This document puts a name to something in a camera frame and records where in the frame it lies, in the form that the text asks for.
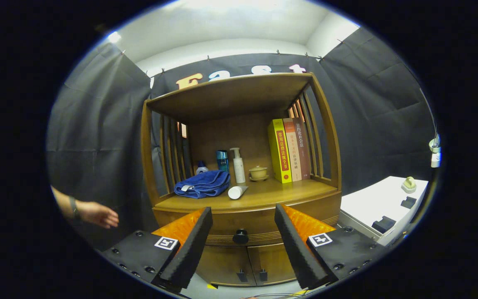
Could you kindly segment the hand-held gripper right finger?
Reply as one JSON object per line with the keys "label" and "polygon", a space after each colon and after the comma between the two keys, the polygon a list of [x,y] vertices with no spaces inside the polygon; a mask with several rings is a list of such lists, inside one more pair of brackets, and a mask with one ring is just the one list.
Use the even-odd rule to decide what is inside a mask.
{"label": "hand-held gripper right finger", "polygon": [[353,276],[390,250],[351,226],[334,228],[279,203],[274,221],[302,288],[315,289]]}

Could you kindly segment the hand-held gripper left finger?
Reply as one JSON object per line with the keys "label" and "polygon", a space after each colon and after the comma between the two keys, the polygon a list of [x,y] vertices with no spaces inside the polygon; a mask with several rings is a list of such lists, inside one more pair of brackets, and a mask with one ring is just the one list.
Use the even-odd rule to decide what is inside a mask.
{"label": "hand-held gripper left finger", "polygon": [[197,270],[212,224],[211,207],[204,207],[154,232],[137,230],[100,255],[140,282],[180,293]]}

